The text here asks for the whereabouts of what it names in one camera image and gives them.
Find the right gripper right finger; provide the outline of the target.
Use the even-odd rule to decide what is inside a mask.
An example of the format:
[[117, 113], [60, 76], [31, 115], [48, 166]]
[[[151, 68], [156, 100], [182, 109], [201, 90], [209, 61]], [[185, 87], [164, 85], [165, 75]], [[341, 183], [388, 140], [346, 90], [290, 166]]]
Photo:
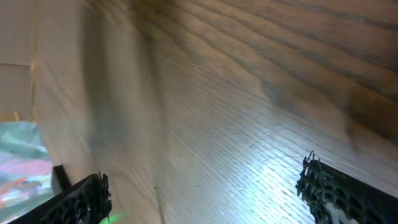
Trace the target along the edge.
[[316, 223], [397, 224], [397, 198], [315, 158], [304, 157], [297, 195]]

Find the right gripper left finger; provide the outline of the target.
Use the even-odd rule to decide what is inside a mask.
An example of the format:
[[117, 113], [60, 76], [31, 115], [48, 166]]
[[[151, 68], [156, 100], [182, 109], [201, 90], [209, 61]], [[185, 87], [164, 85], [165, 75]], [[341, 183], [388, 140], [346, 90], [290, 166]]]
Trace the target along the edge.
[[99, 224], [112, 210], [106, 174], [90, 174], [71, 184], [66, 172], [54, 171], [57, 195], [9, 224]]

